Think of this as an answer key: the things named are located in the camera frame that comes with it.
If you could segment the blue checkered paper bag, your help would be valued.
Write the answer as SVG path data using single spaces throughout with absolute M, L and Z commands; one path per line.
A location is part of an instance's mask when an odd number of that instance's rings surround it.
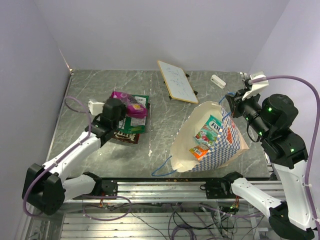
M 171 173 L 203 172 L 227 166 L 249 149 L 239 128 L 220 102 L 195 107 L 171 145 Z

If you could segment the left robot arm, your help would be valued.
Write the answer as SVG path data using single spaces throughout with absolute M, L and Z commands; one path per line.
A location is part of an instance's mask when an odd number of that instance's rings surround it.
M 27 205 L 50 216 L 65 201 L 79 196 L 104 199 L 103 180 L 99 176 L 85 172 L 70 179 L 69 175 L 78 164 L 113 138 L 126 112 L 126 105 L 121 100 L 107 99 L 102 105 L 102 112 L 88 120 L 88 126 L 75 142 L 44 164 L 34 163 L 28 168 L 22 191 L 22 207 L 27 216 L 35 216 L 28 211 Z

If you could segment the brown Kettle chips bag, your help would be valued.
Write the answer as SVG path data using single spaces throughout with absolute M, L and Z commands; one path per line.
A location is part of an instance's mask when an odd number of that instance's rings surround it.
M 120 131 L 117 131 L 114 133 L 113 138 L 115 140 L 128 143 L 128 144 L 137 144 L 140 138 L 139 133 L 123 133 Z

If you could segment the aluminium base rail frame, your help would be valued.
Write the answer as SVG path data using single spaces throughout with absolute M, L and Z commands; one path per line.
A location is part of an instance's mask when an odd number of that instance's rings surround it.
M 98 196 L 25 217 L 19 240 L 277 240 L 268 219 L 221 178 L 104 178 Z

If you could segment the small yellow-framed whiteboard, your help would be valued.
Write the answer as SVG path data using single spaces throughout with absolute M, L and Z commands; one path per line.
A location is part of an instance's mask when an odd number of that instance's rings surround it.
M 157 61 L 168 93 L 174 100 L 198 104 L 199 101 L 182 68 Z

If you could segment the purple candy bag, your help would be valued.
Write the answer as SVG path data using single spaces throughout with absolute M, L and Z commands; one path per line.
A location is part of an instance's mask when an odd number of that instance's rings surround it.
M 121 100 L 126 106 L 126 115 L 131 118 L 143 119 L 148 116 L 148 100 L 147 95 L 135 95 L 125 92 L 113 91 L 111 98 Z

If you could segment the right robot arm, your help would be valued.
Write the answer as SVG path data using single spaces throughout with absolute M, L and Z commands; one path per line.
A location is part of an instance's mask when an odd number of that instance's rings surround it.
M 265 215 L 272 230 L 285 240 L 312 240 L 319 229 L 312 217 L 305 177 L 308 151 L 304 140 L 290 127 L 299 111 L 283 94 L 273 94 L 259 104 L 260 95 L 245 98 L 243 90 L 228 93 L 231 115 L 244 117 L 247 127 L 258 135 L 257 142 L 267 154 L 282 183 L 285 200 L 279 200 L 253 186 L 234 171 L 201 185 L 208 198 L 220 191 L 226 198 L 245 199 Z

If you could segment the teal Fox's candy bag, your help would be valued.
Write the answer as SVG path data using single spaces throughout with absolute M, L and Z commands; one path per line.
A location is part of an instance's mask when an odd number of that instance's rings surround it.
M 222 122 L 215 116 L 210 115 L 203 127 L 195 135 L 194 139 L 199 143 L 212 147 L 222 128 Z

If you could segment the orange snack packet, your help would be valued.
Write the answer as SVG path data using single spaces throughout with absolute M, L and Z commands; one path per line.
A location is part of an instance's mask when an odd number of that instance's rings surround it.
M 199 144 L 189 149 L 189 152 L 195 156 L 198 161 L 201 161 L 202 157 L 205 156 L 210 148 L 206 145 Z

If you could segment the white eraser block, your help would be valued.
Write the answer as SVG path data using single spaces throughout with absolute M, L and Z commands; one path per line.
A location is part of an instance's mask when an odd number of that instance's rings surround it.
M 223 81 L 220 77 L 216 74 L 213 74 L 210 78 L 210 81 L 217 85 L 219 88 L 224 89 L 226 87 L 226 82 Z

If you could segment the green snack packet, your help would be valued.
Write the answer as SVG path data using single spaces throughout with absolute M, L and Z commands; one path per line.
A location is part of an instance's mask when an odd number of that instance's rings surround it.
M 133 94 L 133 97 L 148 110 L 150 107 L 148 95 Z M 147 117 L 135 118 L 126 116 L 119 122 L 118 130 L 124 134 L 143 134 L 146 131 Z

